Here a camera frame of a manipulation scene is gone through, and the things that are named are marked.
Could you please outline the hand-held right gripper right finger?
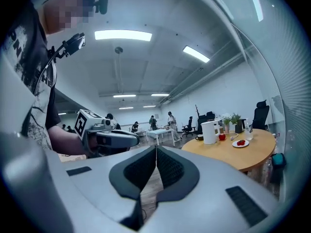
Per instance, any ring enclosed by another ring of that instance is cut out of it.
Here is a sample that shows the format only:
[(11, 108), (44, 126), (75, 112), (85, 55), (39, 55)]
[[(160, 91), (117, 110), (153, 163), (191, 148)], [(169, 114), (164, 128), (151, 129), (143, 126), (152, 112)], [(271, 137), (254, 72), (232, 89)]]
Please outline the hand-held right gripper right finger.
[(158, 147), (163, 190), (148, 233), (247, 233), (278, 206), (263, 186), (227, 163)]

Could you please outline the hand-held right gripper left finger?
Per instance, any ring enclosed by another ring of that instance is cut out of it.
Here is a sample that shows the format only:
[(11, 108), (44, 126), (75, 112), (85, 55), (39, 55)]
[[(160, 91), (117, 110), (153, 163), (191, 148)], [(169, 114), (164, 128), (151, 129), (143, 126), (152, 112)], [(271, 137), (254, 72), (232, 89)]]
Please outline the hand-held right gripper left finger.
[(144, 224), (140, 193), (156, 167), (156, 148), (63, 164), (82, 195), (110, 219), (138, 231)]

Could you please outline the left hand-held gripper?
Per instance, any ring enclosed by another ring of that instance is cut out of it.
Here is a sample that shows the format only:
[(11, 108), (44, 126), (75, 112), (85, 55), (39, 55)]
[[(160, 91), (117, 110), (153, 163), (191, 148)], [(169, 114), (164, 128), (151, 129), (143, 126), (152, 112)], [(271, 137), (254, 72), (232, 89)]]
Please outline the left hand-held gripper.
[[(80, 109), (75, 122), (74, 130), (80, 138), (83, 148), (87, 151), (87, 135), (90, 133), (99, 133), (110, 131), (113, 129), (111, 120), (104, 118), (95, 112)], [(140, 143), (140, 138), (136, 133), (112, 130), (111, 131), (111, 148), (129, 150), (131, 147)]]

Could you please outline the person's left hand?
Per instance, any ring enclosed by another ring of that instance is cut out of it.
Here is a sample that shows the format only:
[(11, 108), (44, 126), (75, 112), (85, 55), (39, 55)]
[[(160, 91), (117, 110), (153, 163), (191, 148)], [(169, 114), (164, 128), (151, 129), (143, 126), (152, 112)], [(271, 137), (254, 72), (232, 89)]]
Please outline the person's left hand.
[(93, 156), (97, 151), (98, 143), (96, 133), (90, 133), (86, 137), (87, 139), (87, 157)]

